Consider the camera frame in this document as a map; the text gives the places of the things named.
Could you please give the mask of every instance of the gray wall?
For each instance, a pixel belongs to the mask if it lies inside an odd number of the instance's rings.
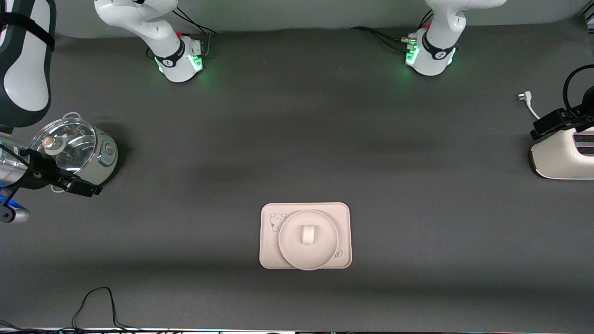
[[[58,34],[94,38],[126,36],[105,25],[91,0],[56,0]],[[548,23],[572,17],[588,0],[508,0],[492,10],[467,14],[470,25]],[[423,0],[179,0],[196,22],[218,31],[292,28],[338,29],[352,26],[410,27],[428,7]],[[180,31],[194,31],[173,14],[166,18]]]

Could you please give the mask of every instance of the metal cylinder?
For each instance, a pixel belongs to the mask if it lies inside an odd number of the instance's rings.
[[[20,150],[26,149],[25,146],[18,144],[6,137],[0,137],[0,144],[6,146],[13,153],[19,155]],[[25,164],[16,159],[10,152],[0,148],[0,188],[8,187],[14,184],[27,172]]]

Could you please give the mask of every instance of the lid knob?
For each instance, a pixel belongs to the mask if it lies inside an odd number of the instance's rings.
[[[41,142],[41,145],[44,149],[50,149],[55,143],[56,140],[53,137],[45,137]]]
[[[113,147],[111,144],[107,144],[105,146],[105,151],[109,154],[112,155],[115,153],[115,147]]]

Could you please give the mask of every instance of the green led light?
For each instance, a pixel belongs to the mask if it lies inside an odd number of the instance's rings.
[[[202,70],[202,57],[188,55],[188,59],[196,71]]]
[[[416,57],[419,55],[419,46],[415,46],[411,51],[409,51],[411,55],[406,57],[406,62],[409,65],[414,65],[416,61]]]
[[[163,73],[163,69],[161,68],[161,64],[157,60],[157,57],[154,58],[154,61],[157,63],[157,66],[159,67],[159,72]]]
[[[450,60],[447,62],[448,65],[454,60],[454,53],[456,53],[456,48],[454,48],[451,52]]]

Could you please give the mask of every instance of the black strap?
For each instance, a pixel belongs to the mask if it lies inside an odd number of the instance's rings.
[[[455,45],[447,48],[447,49],[440,49],[436,46],[433,46],[431,43],[429,43],[429,39],[427,38],[427,32],[425,32],[423,34],[423,38],[422,38],[422,43],[423,43],[423,47],[425,48],[425,50],[429,51],[429,53],[431,54],[431,56],[433,56],[434,60],[442,60],[445,59],[447,55],[449,55],[454,48],[456,47]]]
[[[175,65],[177,65],[178,60],[180,60],[185,54],[185,43],[183,40],[179,41],[179,48],[178,50],[171,56],[169,57],[159,57],[159,56],[155,56],[155,58],[157,58],[157,60],[163,64],[163,66],[171,68],[171,67],[175,67]]]
[[[17,12],[2,12],[0,13],[0,24],[12,24],[13,26],[19,26],[25,28],[30,33],[34,34],[46,43],[49,48],[53,51],[56,46],[56,41],[53,39],[47,31],[41,28],[34,20],[25,15]]]

